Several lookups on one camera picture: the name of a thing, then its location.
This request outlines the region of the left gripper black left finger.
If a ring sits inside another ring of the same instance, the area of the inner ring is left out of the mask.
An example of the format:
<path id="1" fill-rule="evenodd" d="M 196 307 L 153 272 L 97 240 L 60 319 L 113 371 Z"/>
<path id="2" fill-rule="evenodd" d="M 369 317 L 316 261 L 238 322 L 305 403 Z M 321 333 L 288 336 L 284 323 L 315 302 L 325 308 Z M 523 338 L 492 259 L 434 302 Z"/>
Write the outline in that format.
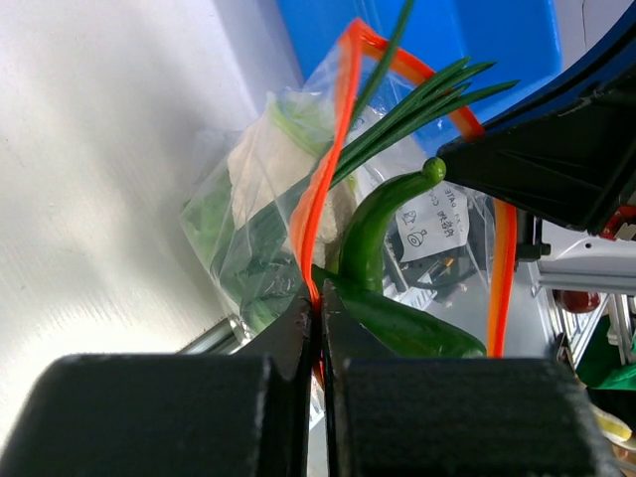
<path id="1" fill-rule="evenodd" d="M 312 307 L 297 294 L 230 355 L 91 354 L 36 381 L 5 476 L 303 476 Z"/>

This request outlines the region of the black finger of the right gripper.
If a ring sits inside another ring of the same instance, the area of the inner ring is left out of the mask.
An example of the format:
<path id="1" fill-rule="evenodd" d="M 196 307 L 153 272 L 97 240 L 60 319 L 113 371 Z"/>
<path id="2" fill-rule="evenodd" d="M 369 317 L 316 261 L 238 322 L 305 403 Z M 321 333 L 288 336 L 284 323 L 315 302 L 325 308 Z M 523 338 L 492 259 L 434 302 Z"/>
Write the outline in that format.
<path id="1" fill-rule="evenodd" d="M 599 232 L 635 173 L 635 32 L 606 35 L 474 141 L 437 151 L 448 181 Z"/>

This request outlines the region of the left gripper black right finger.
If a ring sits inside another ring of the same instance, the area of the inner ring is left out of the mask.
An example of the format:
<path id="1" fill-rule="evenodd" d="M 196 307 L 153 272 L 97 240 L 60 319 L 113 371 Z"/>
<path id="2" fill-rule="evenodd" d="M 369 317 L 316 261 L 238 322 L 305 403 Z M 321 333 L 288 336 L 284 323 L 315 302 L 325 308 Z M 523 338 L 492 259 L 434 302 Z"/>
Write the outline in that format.
<path id="1" fill-rule="evenodd" d="M 616 476 L 585 392 L 551 359 L 404 359 L 322 290 L 333 476 Z"/>

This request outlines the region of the dark green cucumber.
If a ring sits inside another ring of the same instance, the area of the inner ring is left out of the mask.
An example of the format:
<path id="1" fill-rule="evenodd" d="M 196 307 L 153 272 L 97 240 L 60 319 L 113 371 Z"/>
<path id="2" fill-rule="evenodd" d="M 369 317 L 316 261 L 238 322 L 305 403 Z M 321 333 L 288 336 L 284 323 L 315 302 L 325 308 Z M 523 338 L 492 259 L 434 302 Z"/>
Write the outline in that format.
<path id="1" fill-rule="evenodd" d="M 362 288 L 317 265 L 315 284 L 331 281 L 346 310 L 385 346 L 407 358 L 484 358 L 486 347 L 472 334 L 431 314 Z"/>

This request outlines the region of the green chili pepper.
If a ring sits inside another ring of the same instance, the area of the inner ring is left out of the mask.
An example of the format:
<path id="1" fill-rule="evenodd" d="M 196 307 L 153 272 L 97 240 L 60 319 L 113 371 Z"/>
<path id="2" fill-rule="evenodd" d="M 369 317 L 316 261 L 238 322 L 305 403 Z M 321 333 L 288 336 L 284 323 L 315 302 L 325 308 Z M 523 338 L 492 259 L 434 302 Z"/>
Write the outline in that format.
<path id="1" fill-rule="evenodd" d="M 357 207 L 343 236 L 339 275 L 364 289 L 383 293 L 383 247 L 390 222 L 406 202 L 433 189 L 446 175 L 442 159 L 428 159 L 420 170 L 395 176 Z"/>

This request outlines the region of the green scallion stalks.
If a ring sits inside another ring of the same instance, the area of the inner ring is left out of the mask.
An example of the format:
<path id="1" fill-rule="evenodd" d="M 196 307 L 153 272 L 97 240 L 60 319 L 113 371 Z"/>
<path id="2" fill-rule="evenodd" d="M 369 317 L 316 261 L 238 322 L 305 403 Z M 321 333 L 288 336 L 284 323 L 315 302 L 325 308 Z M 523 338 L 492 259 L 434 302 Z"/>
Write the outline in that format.
<path id="1" fill-rule="evenodd" d="M 294 144 L 309 152 L 312 167 L 281 195 L 269 200 L 247 221 L 248 227 L 274 236 L 285 231 L 283 222 L 288 219 L 291 237 L 307 245 L 316 235 L 328 191 L 372 157 L 442 116 L 450 116 L 466 140 L 482 134 L 470 104 L 508 90 L 514 83 L 473 90 L 471 79 L 490 69 L 491 63 L 472 65 L 462 58 L 434 72 L 403 50 L 399 43 L 412 7 L 410 1 L 403 4 L 389 39 L 378 36 L 360 18 L 341 35 L 334 129 L 326 142 L 318 141 L 307 128 L 287 132 Z M 360 137 L 348 141 L 349 130 L 390 72 L 410 81 L 413 91 Z"/>

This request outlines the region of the clear zip bag orange zipper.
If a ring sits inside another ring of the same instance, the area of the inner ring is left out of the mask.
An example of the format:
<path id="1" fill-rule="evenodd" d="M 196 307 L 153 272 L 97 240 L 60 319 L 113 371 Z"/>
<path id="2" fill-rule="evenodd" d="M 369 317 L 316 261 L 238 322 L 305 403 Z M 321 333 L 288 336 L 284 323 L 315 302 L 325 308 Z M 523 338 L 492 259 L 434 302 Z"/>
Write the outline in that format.
<path id="1" fill-rule="evenodd" d="M 341 57 L 338 40 L 323 61 L 333 74 L 328 88 L 314 91 L 306 82 L 299 89 L 276 94 L 319 92 L 335 103 Z M 388 73 L 346 139 L 360 137 L 413 89 L 401 75 Z M 315 265 L 339 275 L 343 236 L 357 207 L 383 182 L 420 170 L 428 159 L 440 158 L 433 139 L 444 126 L 464 139 L 450 116 L 426 124 L 328 191 L 309 244 L 300 245 L 289 233 L 303 278 L 299 289 L 317 295 L 319 287 L 312 277 Z M 515 225 L 512 206 L 450 182 L 445 175 L 440 184 L 406 202 L 392 218 L 383 247 L 382 295 L 472 334 L 486 347 L 485 357 L 501 357 L 512 288 Z"/>

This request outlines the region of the white cauliflower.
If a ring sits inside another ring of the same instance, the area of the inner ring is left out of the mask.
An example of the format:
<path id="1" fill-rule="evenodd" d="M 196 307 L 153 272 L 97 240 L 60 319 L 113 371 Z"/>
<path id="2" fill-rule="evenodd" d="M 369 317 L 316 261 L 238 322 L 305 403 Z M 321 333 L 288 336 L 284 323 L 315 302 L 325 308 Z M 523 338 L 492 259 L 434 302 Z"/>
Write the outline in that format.
<path id="1" fill-rule="evenodd" d="M 261 228 L 267 238 L 288 237 L 288 215 L 295 198 L 283 194 L 306 179 L 333 138 L 334 101 L 324 93 L 270 92 L 262 116 L 242 134 L 227 158 L 231 211 L 235 227 L 249 226 L 268 206 L 273 211 Z"/>

